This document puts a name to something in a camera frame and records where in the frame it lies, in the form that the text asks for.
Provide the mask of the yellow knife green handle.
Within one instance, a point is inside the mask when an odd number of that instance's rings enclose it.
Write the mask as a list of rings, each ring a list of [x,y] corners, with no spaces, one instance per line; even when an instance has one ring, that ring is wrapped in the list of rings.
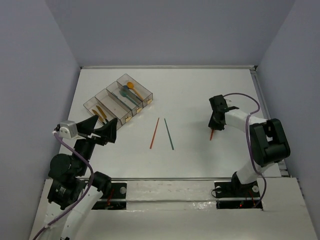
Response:
[[[102,116],[94,109],[91,110],[93,112],[94,115],[98,116],[98,120],[101,122],[102,125],[105,125],[104,119],[102,118]]]

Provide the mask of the teal fork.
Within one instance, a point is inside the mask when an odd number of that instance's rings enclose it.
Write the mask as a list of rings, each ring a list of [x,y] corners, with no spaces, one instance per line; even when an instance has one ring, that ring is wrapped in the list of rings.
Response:
[[[120,90],[119,91],[120,95],[124,98],[127,98],[129,101],[131,101],[133,104],[138,105],[139,103],[137,103],[136,101],[134,101],[125,91]]]

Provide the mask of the blue spoon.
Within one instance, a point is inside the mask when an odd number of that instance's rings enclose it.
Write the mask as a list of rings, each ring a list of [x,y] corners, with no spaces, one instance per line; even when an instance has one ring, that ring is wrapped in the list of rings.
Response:
[[[134,92],[133,89],[129,88],[127,85],[125,85],[123,88],[124,88],[124,91],[127,93],[127,97],[130,100],[134,100],[133,99],[133,96],[134,96],[134,98],[136,98],[138,101],[141,101],[141,102],[143,101],[143,99],[139,97],[138,94]]]

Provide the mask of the orange chopstick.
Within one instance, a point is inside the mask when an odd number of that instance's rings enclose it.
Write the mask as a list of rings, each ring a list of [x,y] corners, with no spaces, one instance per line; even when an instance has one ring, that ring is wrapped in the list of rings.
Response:
[[[151,139],[151,142],[150,142],[150,146],[149,146],[150,150],[153,148],[153,144],[154,144],[154,141],[155,141],[156,133],[157,133],[157,130],[158,130],[159,121],[160,121],[160,118],[158,117],[157,121],[156,121],[156,125],[155,125],[155,128],[154,128],[154,131],[153,131],[153,135],[152,135],[152,139]]]

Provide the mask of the orange spoon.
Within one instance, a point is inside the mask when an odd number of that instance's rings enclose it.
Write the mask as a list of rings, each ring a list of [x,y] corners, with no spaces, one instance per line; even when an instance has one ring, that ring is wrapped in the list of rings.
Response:
[[[126,85],[129,89],[133,90],[136,93],[136,95],[141,99],[141,101],[144,100],[144,98],[140,95],[140,93],[135,89],[135,86],[132,82],[128,81]]]

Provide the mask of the teal chopstick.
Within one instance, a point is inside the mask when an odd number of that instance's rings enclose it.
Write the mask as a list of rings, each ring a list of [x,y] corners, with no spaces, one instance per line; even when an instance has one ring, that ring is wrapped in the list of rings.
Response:
[[[169,142],[170,142],[171,149],[174,151],[175,148],[174,148],[174,144],[173,144],[173,141],[172,141],[172,137],[171,137],[171,134],[170,134],[170,130],[169,130],[166,118],[164,118],[164,124],[165,124],[166,131],[167,131],[167,134],[168,134],[168,139],[169,139]]]

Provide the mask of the teal fork crosswise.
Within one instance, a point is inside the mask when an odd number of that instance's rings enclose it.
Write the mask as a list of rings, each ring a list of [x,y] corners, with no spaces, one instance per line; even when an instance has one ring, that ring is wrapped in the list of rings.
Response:
[[[133,110],[135,108],[135,105],[126,97],[121,96],[119,92],[111,92],[111,94],[126,108],[130,110]]]

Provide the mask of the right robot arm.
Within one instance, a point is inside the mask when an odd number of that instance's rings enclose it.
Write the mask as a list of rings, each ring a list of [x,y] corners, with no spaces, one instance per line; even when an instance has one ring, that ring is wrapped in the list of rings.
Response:
[[[245,113],[223,95],[211,97],[209,103],[212,109],[210,129],[222,131],[229,126],[245,133],[249,160],[232,175],[228,187],[235,196],[242,196],[268,168],[290,156],[285,131],[279,119],[264,119]]]

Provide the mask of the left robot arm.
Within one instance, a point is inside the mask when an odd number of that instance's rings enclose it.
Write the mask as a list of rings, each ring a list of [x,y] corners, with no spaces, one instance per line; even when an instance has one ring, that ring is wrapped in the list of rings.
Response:
[[[53,136],[71,154],[55,155],[49,165],[52,179],[47,195],[47,210],[35,240],[73,240],[89,212],[100,198],[112,192],[112,179],[94,171],[90,159],[96,145],[115,143],[117,118],[96,128],[98,116],[79,123],[66,120],[53,130]]]

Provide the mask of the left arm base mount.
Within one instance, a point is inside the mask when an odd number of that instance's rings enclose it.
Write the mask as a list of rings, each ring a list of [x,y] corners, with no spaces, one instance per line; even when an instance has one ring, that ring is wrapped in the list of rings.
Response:
[[[127,183],[112,182],[109,193],[104,194],[92,207],[92,210],[126,210]]]

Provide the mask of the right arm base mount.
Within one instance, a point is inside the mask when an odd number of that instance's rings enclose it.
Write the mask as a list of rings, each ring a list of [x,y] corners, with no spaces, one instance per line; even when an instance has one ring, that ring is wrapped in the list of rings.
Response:
[[[217,199],[216,208],[222,209],[263,209],[259,202],[261,195],[257,181],[239,190],[232,189],[230,181],[214,183],[211,195]]]

